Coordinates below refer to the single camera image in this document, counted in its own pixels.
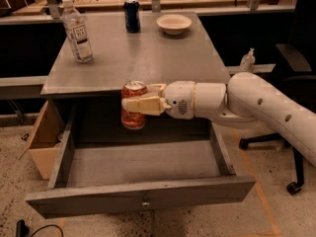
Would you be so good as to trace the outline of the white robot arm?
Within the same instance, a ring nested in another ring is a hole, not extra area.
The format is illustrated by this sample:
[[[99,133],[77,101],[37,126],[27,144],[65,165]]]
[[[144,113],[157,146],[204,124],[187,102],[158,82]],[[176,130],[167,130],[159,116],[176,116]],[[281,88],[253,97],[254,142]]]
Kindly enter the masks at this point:
[[[146,94],[122,99],[121,106],[129,113],[204,118],[237,128],[259,119],[316,166],[316,114],[253,73],[237,73],[227,84],[152,84]]]

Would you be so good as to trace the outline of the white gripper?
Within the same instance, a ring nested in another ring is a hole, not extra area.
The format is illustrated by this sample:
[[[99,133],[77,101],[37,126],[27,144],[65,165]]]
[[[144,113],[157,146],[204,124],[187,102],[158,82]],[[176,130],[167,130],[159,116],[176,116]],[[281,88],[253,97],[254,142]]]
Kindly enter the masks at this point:
[[[147,93],[157,96],[124,98],[121,100],[121,106],[128,113],[160,116],[166,112],[174,119],[192,119],[195,84],[193,81],[177,81],[168,86],[148,84]]]

